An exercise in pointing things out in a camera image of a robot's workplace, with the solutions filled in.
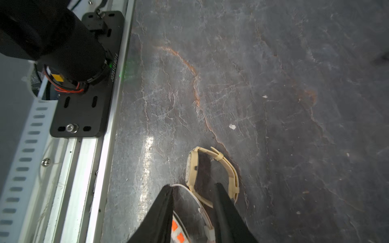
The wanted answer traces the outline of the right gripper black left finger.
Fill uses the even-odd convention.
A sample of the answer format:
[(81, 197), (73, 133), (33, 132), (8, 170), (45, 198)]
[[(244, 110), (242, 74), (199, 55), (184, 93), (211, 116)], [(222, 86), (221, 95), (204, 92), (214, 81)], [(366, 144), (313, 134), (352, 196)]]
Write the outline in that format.
[(173, 220), (173, 187), (165, 185), (159, 192), (130, 243), (169, 243)]

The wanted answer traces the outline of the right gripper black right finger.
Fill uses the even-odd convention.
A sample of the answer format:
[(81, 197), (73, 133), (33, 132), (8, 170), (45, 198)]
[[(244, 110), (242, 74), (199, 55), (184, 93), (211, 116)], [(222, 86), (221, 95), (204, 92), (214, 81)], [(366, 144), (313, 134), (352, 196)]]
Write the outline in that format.
[(214, 184), (213, 208), (217, 243), (258, 243), (220, 183)]

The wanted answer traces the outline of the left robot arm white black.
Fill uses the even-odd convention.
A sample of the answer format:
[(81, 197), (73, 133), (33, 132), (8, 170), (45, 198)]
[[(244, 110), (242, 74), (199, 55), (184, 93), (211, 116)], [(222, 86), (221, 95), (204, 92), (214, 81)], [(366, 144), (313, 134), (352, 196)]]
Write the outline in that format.
[(1, 53), (39, 61), (66, 79), (96, 85), (110, 53), (68, 8), (69, 1), (1, 1)]

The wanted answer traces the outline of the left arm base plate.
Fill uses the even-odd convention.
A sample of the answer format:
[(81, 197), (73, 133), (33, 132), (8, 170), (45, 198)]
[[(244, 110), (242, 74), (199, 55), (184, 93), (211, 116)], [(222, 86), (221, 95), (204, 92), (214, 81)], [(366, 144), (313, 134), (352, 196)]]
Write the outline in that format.
[(125, 18), (119, 11), (102, 18), (87, 13), (82, 18), (84, 40), (75, 49), (80, 63), (72, 59), (71, 82), (77, 91), (60, 95), (50, 134), (56, 138), (100, 137), (107, 127), (113, 84), (121, 48)]

